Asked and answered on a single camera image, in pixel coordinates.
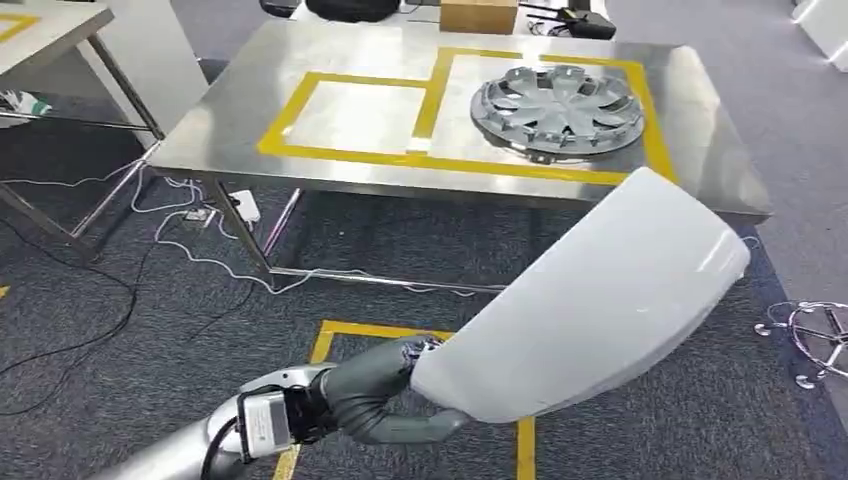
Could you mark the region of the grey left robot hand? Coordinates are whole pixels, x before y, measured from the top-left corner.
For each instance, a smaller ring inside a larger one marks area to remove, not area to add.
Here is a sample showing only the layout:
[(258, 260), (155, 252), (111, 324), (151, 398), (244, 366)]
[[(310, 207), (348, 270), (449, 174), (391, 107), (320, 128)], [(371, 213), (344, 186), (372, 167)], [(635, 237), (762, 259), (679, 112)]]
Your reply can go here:
[(387, 403), (410, 384), (422, 354), (441, 340), (413, 335), (384, 342), (330, 368), (317, 379), (320, 393), (339, 430), (365, 444), (442, 442), (471, 422), (454, 409), (430, 416), (390, 412)]

